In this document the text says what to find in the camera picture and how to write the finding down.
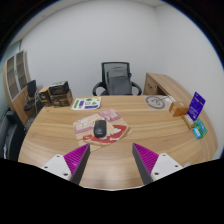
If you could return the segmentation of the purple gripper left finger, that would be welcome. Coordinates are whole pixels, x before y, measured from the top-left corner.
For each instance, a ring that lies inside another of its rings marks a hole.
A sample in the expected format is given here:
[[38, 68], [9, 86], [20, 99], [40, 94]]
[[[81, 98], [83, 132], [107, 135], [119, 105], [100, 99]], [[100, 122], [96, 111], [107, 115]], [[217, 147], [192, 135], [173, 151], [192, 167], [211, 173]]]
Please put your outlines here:
[[90, 145], [85, 144], [66, 155], [56, 154], [42, 166], [42, 169], [65, 180], [79, 184], [89, 155]]

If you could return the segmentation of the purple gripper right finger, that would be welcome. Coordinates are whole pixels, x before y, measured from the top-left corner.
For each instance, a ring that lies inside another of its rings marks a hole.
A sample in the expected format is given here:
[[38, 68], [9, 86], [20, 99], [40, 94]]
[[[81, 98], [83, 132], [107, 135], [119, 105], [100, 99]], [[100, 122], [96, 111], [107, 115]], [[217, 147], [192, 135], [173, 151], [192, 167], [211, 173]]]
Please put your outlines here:
[[132, 146], [132, 154], [144, 185], [182, 169], [168, 154], [157, 154], [136, 143]]

